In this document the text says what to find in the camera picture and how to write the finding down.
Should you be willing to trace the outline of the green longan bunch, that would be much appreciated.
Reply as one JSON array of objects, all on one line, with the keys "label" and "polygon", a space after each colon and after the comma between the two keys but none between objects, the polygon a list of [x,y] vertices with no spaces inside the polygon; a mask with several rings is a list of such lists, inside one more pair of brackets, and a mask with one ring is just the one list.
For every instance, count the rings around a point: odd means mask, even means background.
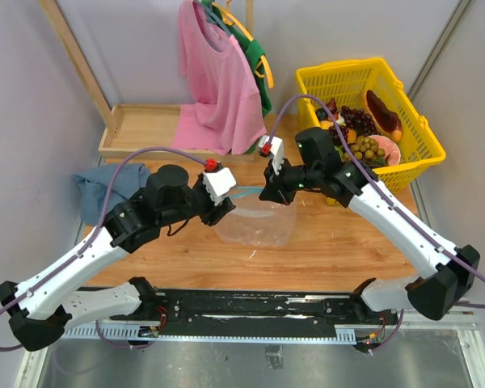
[{"label": "green longan bunch", "polygon": [[355,143],[349,146],[351,154],[371,168],[388,165],[386,151],[379,146],[377,140],[371,137],[358,137]]}]

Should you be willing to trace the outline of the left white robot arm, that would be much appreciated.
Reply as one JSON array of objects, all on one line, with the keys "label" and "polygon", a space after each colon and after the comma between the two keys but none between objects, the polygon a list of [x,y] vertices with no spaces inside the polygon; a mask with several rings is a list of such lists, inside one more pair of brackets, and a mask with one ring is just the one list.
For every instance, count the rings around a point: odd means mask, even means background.
[{"label": "left white robot arm", "polygon": [[228,194],[236,180],[227,167],[199,174],[193,186],[188,173],[165,165],[145,187],[109,211],[81,243],[33,278],[0,285],[0,302],[19,345],[29,352],[48,347],[66,331],[110,317],[146,320],[158,310],[155,288],[134,277],[115,288],[84,291],[94,275],[157,239],[163,228],[186,226],[198,217],[216,225],[235,207]]}]

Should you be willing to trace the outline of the clear zip top bag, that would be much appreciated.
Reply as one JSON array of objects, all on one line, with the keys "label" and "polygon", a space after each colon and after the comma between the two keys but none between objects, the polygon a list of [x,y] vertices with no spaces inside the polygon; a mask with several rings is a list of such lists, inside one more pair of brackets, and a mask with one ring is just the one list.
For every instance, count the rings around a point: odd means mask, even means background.
[{"label": "clear zip top bag", "polygon": [[297,203],[261,201],[262,190],[238,186],[230,192],[235,209],[215,226],[219,238],[252,247],[281,247],[289,241],[297,220]]}]

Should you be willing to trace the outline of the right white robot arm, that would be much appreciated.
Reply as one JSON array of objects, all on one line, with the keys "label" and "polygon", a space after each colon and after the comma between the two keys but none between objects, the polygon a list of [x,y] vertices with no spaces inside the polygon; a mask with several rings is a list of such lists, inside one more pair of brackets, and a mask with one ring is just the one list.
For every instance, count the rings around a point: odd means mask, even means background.
[{"label": "right white robot arm", "polygon": [[298,191],[321,192],[374,225],[417,271],[416,276],[364,281],[353,292],[351,316],[369,323],[383,310],[414,309],[425,318],[442,319],[474,282],[457,261],[477,268],[479,253],[470,245],[459,248],[429,228],[368,167],[342,162],[328,131],[307,129],[295,141],[302,157],[297,166],[285,157],[279,137],[259,139],[259,153],[269,159],[259,198],[290,205]]}]

